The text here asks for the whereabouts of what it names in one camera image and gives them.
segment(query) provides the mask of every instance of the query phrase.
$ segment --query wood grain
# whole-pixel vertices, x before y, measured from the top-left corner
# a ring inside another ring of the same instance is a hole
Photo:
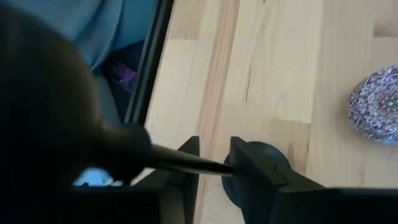
[[[222,162],[240,136],[328,187],[398,187],[397,149],[364,139],[346,115],[352,88],[398,63],[395,0],[174,4],[146,121],[155,143],[199,135],[201,156]],[[219,177],[200,177],[195,223],[243,223]]]

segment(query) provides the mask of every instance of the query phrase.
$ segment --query colorful decorative ball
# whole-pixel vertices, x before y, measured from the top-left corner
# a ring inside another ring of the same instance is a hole
[[[348,100],[348,117],[366,138],[398,145],[398,67],[386,67],[358,84]]]

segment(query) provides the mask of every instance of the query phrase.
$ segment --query black metal bar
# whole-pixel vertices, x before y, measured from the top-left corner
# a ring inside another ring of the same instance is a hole
[[[233,173],[230,166],[156,144],[152,145],[150,160],[145,165],[155,169],[176,170],[194,174],[232,176]]]

